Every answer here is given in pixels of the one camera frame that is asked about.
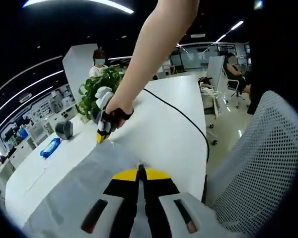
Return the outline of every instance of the green leaves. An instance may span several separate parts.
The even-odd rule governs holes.
[[[81,90],[80,88],[78,89],[78,93],[79,93],[80,95],[82,95],[82,96],[85,95],[85,94],[82,92],[82,90]]]
[[[78,90],[78,93],[83,96],[77,106],[78,112],[90,120],[90,112],[92,110],[100,110],[95,98],[97,90],[105,86],[111,88],[115,93],[123,76],[119,73],[121,71],[121,68],[113,66],[104,69],[102,76],[87,79],[85,84],[82,84]]]

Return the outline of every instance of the white table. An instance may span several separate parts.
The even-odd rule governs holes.
[[[204,133],[205,117],[197,79],[174,77],[150,82],[146,88],[185,113]],[[75,138],[63,141],[50,158],[39,152],[55,134],[40,144],[18,167],[6,185],[6,210],[23,227],[55,185],[95,147],[97,126],[73,119]],[[110,137],[139,159],[166,171],[181,192],[198,199],[203,194],[207,146],[199,131],[179,112],[148,92],[135,101],[135,113]]]
[[[0,165],[0,197],[5,198],[6,183],[13,173],[13,165],[10,159],[6,159],[3,164]]]

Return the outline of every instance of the mesh backrest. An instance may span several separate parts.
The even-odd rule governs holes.
[[[277,209],[298,165],[298,115],[266,92],[244,135],[207,181],[206,205],[233,232],[253,235]]]

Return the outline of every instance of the glass wall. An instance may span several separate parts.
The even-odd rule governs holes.
[[[221,56],[227,52],[236,54],[234,44],[212,45],[210,43],[184,45],[173,50],[170,60],[171,64],[178,69],[191,71],[197,69],[207,69],[209,58],[212,56]]]

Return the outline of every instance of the ceiling light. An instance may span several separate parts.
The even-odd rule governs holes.
[[[32,4],[35,4],[35,3],[39,3],[39,2],[43,2],[43,1],[49,1],[49,0],[29,0],[27,1],[23,7],[26,7],[26,6],[29,6],[29,5],[32,5]],[[88,0],[88,1],[94,1],[94,2],[98,2],[98,3],[101,3],[101,4],[105,4],[107,6],[112,6],[114,8],[117,8],[119,10],[122,10],[126,13],[129,13],[129,14],[132,14],[134,13],[134,11],[132,11],[131,9],[125,7],[125,6],[122,6],[118,3],[115,3],[113,1],[109,1],[109,0]]]
[[[243,24],[244,22],[243,21],[240,21],[239,23],[237,23],[235,26],[233,26],[231,28],[231,30],[235,30],[237,27],[239,27],[241,24]]]
[[[0,107],[0,111],[2,110],[2,108],[4,108],[4,107],[8,104],[13,98],[15,98],[15,97],[18,96],[19,94],[23,93],[23,92],[24,92],[25,90],[27,90],[28,88],[32,87],[33,85],[35,85],[35,84],[37,84],[37,83],[39,83],[39,82],[41,82],[41,81],[43,81],[43,80],[45,80],[45,79],[47,79],[47,78],[49,78],[49,77],[52,77],[52,76],[54,76],[54,75],[56,75],[56,74],[58,74],[58,73],[61,73],[61,72],[64,72],[64,70],[58,71],[58,72],[56,72],[56,73],[52,73],[51,75],[46,76],[46,77],[44,77],[44,78],[42,78],[42,79],[36,81],[35,83],[32,83],[31,85],[25,87],[25,88],[22,89],[20,92],[18,92],[17,94],[15,94],[12,98],[10,98],[8,101],[6,101],[6,103],[3,104],[3,105]]]
[[[206,34],[192,34],[191,38],[203,38],[205,36],[206,36]]]
[[[185,53],[189,54],[189,52],[185,48],[181,47],[181,49],[183,49]]]
[[[221,39],[223,39],[225,36],[226,36],[226,34],[222,35],[222,36],[216,41],[216,43],[219,42]]]
[[[44,64],[44,63],[50,62],[50,61],[52,61],[52,60],[57,60],[57,59],[59,59],[59,58],[61,58],[61,57],[62,57],[62,56],[57,56],[57,57],[54,57],[54,58],[51,58],[51,59],[42,61],[42,62],[40,62],[40,63],[37,63],[37,64],[35,64],[35,65],[33,65],[33,66],[27,68],[26,70],[22,71],[21,73],[18,73],[18,74],[15,75],[13,78],[11,78],[11,79],[9,79],[7,82],[5,82],[5,83],[0,87],[0,91],[1,91],[2,88],[4,88],[6,85],[8,85],[10,82],[12,82],[12,81],[15,80],[17,77],[19,77],[20,75],[24,74],[25,72],[27,72],[27,71],[29,71],[29,70],[31,70],[31,69],[33,69],[33,68],[39,66],[39,65],[42,65],[42,64]]]
[[[263,7],[263,2],[262,1],[258,1],[255,3],[254,9],[261,9]]]
[[[122,60],[122,59],[131,59],[132,56],[124,56],[124,57],[116,57],[116,58],[110,58],[108,60]]]
[[[211,46],[209,46],[205,51],[203,51],[203,53],[205,53],[206,51],[208,51],[211,48]]]
[[[39,94],[35,95],[33,98],[29,99],[29,100],[26,101],[25,103],[21,104],[20,107],[18,107],[17,109],[15,109],[10,115],[8,115],[8,116],[3,120],[3,122],[1,122],[0,127],[6,122],[6,120],[8,120],[8,118],[9,118],[10,116],[12,116],[14,113],[16,113],[16,112],[17,112],[20,108],[22,108],[26,103],[32,101],[33,99],[35,99],[36,97],[38,97],[38,96],[40,96],[41,94],[45,93],[46,91],[50,90],[51,88],[53,88],[53,86],[52,86],[52,87],[49,87],[49,88],[47,88],[47,89],[45,89],[44,91],[42,91],[42,92],[40,92]]]

